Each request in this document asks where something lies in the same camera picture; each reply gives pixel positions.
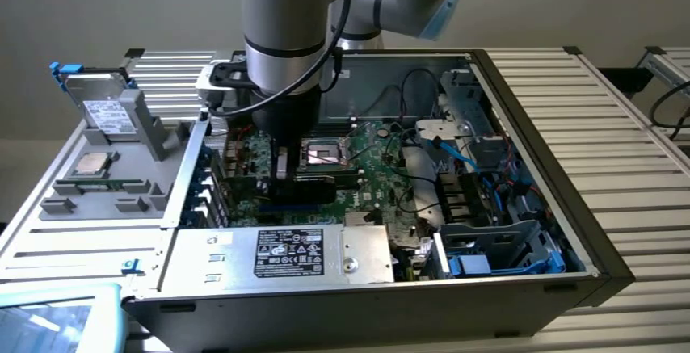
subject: warning label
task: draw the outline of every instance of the warning label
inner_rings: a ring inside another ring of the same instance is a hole
[[[260,230],[255,275],[259,278],[323,275],[323,229]]]
[[[106,134],[136,133],[126,108],[116,101],[84,101],[94,123]]]

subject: capacitor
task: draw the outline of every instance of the capacitor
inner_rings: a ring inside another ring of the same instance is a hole
[[[386,128],[382,128],[377,131],[377,135],[379,135],[382,139],[386,139],[390,136],[390,131]]]

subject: green circuit board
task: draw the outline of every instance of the green circuit board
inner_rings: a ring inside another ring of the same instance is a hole
[[[350,156],[355,157],[349,166],[354,166],[361,173],[363,170],[363,174],[357,176],[362,179],[358,188],[338,190],[335,202],[316,205],[315,209],[304,212],[266,212],[260,206],[270,204],[271,201],[266,197],[247,195],[246,198],[240,197],[235,201],[231,226],[345,224],[347,213],[371,212],[378,207],[382,212],[383,224],[389,229],[390,240],[399,246],[417,246],[418,236],[410,235],[410,229],[418,222],[417,215],[405,213],[397,208],[390,193],[393,189],[395,197],[401,196],[407,191],[410,182],[407,178],[391,171],[382,160],[389,143],[389,153],[398,159],[401,140],[395,133],[381,137],[377,133],[381,129],[389,130],[390,126],[382,122],[371,122],[347,138]],[[239,167],[244,170],[238,170],[236,176],[251,178],[270,174],[271,144],[268,136],[263,132],[247,134],[239,147],[244,150],[239,155]],[[254,165],[248,166],[246,162],[254,162]],[[397,167],[397,170],[403,174],[407,172],[405,167]],[[406,199],[402,201],[402,206],[414,209],[413,202]]]

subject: monitor screen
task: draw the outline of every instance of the monitor screen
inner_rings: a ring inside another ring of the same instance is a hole
[[[75,352],[92,298],[0,308],[0,351]]]

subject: barcode sticker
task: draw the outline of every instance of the barcode sticker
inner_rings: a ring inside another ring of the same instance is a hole
[[[116,101],[84,101],[94,123],[104,134],[136,133],[126,108]]]

